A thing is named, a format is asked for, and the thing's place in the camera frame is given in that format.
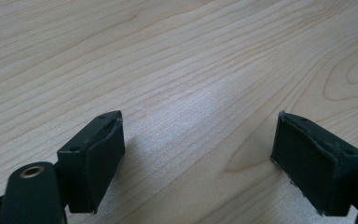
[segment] metal grommet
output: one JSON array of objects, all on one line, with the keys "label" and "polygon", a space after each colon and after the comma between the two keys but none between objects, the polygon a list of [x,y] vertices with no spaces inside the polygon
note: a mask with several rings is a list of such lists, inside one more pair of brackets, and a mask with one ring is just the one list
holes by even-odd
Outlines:
[{"label": "metal grommet", "polygon": [[45,170],[45,167],[43,166],[33,166],[30,167],[24,171],[21,172],[20,177],[21,178],[32,178],[34,176],[42,174],[42,172]]}]

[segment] wooden table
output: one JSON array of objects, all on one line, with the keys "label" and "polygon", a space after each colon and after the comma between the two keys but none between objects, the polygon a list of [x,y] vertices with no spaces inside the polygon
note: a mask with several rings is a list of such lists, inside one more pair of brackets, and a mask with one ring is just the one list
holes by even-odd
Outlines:
[{"label": "wooden table", "polygon": [[353,223],[269,155],[281,110],[358,147],[358,1],[0,1],[0,195],[112,110],[127,154],[70,223]]}]

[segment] light wood surface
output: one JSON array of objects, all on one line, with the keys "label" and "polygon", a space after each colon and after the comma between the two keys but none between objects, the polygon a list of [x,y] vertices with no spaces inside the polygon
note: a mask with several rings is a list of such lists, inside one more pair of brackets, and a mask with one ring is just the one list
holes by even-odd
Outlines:
[{"label": "light wood surface", "polygon": [[269,155],[281,110],[358,147],[358,1],[0,1],[0,195],[112,110],[127,154],[70,223],[353,223]]}]

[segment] hole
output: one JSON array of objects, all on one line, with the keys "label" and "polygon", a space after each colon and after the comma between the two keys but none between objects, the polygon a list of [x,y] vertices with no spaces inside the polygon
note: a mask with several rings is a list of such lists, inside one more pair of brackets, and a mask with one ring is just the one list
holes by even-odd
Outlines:
[{"label": "hole", "polygon": [[71,148],[69,148],[69,150],[71,150],[71,151],[78,151],[78,150],[80,150],[80,147],[71,147]]},{"label": "hole", "polygon": [[34,176],[40,175],[45,170],[43,166],[33,166],[21,172],[21,178],[32,178]]},{"label": "hole", "polygon": [[352,150],[349,150],[349,149],[345,149],[344,152],[347,153],[348,155],[353,155],[354,154],[354,152]]}]

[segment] wood grain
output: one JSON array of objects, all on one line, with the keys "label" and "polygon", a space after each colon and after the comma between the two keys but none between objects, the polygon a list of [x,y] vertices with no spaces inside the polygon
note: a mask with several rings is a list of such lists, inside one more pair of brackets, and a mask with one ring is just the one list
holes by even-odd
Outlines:
[{"label": "wood grain", "polygon": [[118,109],[126,156],[70,223],[353,223],[269,154],[281,110],[358,147],[358,1],[0,1],[0,195]]}]

